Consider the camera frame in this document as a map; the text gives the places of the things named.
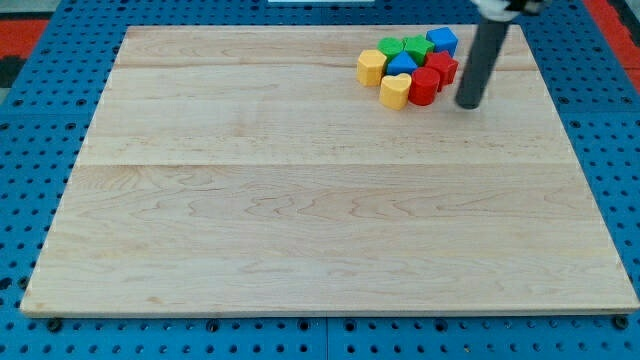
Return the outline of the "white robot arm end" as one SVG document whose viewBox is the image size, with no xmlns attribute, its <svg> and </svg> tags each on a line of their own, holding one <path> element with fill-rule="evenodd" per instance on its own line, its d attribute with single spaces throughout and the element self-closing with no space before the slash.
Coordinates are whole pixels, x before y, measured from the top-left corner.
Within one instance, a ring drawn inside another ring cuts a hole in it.
<svg viewBox="0 0 640 360">
<path fill-rule="evenodd" d="M 520 15 L 537 16 L 550 0 L 471 0 L 480 15 L 495 22 L 510 22 Z"/>
</svg>

